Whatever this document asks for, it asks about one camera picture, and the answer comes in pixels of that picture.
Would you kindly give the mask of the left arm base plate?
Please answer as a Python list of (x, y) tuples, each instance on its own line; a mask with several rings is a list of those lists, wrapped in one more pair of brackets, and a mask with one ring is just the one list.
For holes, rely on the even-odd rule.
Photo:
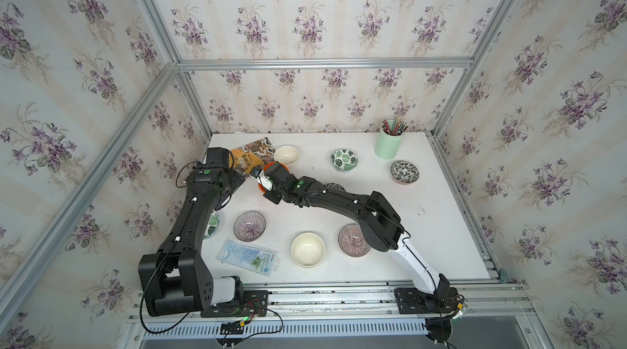
[(228, 303), (218, 303), (210, 306), (207, 311), (202, 311), (203, 318), (266, 316), (269, 291), (245, 290), (242, 295)]

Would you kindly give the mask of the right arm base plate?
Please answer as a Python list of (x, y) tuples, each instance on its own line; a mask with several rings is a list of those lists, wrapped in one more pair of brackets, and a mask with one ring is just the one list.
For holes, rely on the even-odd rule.
[(403, 315), (455, 315), (465, 303), (465, 297), (443, 274), (439, 274), (435, 293), (421, 292), (413, 287), (396, 288), (394, 296), (399, 313)]

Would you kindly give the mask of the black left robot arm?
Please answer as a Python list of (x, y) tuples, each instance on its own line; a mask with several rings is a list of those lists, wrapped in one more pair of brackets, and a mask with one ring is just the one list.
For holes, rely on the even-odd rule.
[(141, 258), (142, 305), (150, 316), (243, 305), (241, 280), (237, 276), (214, 277), (201, 253), (210, 215), (227, 203), (245, 180), (232, 162), (229, 150), (207, 149), (204, 163), (196, 162), (185, 180), (185, 199), (171, 231), (156, 252)]

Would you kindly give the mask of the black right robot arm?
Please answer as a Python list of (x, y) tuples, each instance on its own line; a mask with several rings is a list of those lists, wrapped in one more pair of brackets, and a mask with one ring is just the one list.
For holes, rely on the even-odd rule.
[(256, 166), (250, 174), (264, 198), (276, 205), (285, 202), (299, 208), (319, 208), (352, 219), (372, 249), (389, 254), (409, 275), (416, 289), (410, 298), (415, 298), (425, 312), (452, 317), (462, 310), (464, 296), (420, 255), (400, 216), (380, 192), (364, 195), (332, 189), (314, 178), (296, 177), (277, 161)]

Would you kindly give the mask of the dark patterned bowl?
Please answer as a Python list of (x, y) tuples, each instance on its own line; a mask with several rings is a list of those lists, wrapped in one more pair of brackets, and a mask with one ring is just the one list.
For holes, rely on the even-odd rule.
[(420, 178), (419, 169), (410, 161), (395, 161), (390, 166), (390, 174), (396, 182), (404, 185), (413, 184)]
[(345, 192), (346, 189), (344, 187), (342, 187), (340, 184), (338, 183), (334, 183), (334, 182), (330, 182), (326, 184), (326, 187), (332, 190), (337, 190), (337, 191), (342, 191)]

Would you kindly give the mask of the green leaf bowl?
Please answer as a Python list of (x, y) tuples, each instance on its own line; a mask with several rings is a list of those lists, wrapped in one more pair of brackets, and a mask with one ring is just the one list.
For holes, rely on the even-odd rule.
[(349, 149), (337, 149), (330, 156), (331, 166), (341, 173), (348, 173), (359, 164), (358, 155)]

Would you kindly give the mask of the orange bowl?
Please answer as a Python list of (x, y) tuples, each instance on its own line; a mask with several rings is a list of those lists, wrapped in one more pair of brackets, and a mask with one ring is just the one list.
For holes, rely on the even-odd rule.
[[(269, 170), (271, 170), (271, 169), (274, 169), (274, 167), (275, 167), (277, 164), (278, 164), (277, 162), (272, 162), (272, 163), (270, 163), (270, 164), (268, 164), (268, 165), (267, 165), (267, 166), (269, 166), (269, 169), (266, 169), (266, 170), (265, 170), (265, 173), (267, 174), (267, 176), (268, 176), (270, 179), (271, 179), (271, 177), (269, 176), (268, 171), (269, 171)], [(261, 190), (261, 192), (262, 192), (263, 194), (266, 194), (266, 192), (271, 192), (271, 191), (273, 190), (273, 189), (272, 189), (272, 190), (262, 190), (260, 187), (259, 187), (259, 189)]]

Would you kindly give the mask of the small cream bowl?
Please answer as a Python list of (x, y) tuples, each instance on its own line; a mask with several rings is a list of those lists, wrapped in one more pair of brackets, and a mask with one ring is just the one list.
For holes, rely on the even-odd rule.
[(294, 146), (281, 146), (275, 150), (274, 160), (287, 166), (287, 168), (292, 168), (300, 160), (300, 151)]

